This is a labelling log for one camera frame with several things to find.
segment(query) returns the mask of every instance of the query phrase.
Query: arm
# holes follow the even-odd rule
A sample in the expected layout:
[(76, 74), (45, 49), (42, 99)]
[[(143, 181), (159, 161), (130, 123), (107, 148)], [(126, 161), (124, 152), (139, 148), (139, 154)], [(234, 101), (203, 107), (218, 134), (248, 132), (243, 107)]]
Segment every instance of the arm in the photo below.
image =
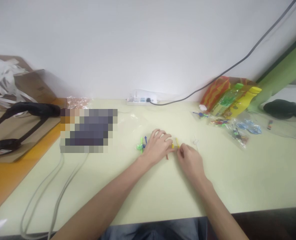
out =
[(143, 154), (73, 215), (53, 239), (99, 238), (113, 221), (137, 181), (166, 154), (174, 151), (170, 148), (172, 140), (167, 140), (168, 137), (171, 135), (155, 129)]
[(200, 154), (183, 143), (177, 156), (182, 170), (201, 198), (217, 237), (220, 240), (248, 239), (206, 178)]

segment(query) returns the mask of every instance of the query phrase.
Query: jeans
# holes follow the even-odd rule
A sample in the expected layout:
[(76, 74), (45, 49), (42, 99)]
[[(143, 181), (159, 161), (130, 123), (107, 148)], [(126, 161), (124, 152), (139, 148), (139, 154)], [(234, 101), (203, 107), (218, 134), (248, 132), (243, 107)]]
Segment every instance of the jeans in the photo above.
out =
[(206, 240), (207, 218), (110, 226), (100, 240)]

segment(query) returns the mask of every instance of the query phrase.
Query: yellow bottle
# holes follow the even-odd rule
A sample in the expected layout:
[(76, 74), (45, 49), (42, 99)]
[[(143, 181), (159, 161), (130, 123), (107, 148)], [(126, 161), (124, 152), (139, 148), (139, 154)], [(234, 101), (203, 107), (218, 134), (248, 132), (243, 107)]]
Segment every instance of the yellow bottle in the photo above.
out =
[(244, 96), (235, 100), (231, 106), (224, 112), (223, 116), (226, 119), (231, 119), (237, 117), (242, 113), (250, 104), (251, 100), (261, 92), (261, 88), (252, 87)]

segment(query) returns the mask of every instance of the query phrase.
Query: light green table surface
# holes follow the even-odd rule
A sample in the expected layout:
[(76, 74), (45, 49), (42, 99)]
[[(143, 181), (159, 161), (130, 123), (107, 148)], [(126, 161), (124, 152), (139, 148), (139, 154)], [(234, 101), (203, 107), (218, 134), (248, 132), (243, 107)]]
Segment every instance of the light green table surface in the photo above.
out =
[[(89, 154), (70, 183), (54, 230), (140, 155), (136, 144), (140, 137), (150, 136), (155, 128), (193, 147), (194, 136), (199, 139), (206, 175), (231, 213), (296, 207), (296, 139), (263, 130), (262, 135), (251, 135), (243, 151), (223, 129), (207, 125), (207, 119), (193, 116), (191, 111), (198, 110), (195, 102), (137, 107), (127, 106), (120, 100), (94, 100), (90, 106), (117, 108), (117, 130), (109, 141), (107, 153)], [(49, 230), (59, 193), (83, 155), (64, 154), (64, 165), (41, 196), (29, 233)], [(28, 201), (59, 159), (58, 139), (0, 207), (0, 220), (7, 219), (0, 236), (19, 234)], [(205, 216), (205, 211), (172, 153), (169, 160), (163, 159), (136, 184), (112, 224), (199, 216)]]

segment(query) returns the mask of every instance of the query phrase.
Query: orange table edge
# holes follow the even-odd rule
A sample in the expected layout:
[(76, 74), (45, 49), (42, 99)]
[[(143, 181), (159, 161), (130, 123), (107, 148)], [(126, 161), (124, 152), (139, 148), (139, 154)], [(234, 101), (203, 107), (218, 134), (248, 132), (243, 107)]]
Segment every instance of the orange table edge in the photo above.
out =
[(60, 136), (60, 124), (14, 163), (0, 163), (0, 206)]

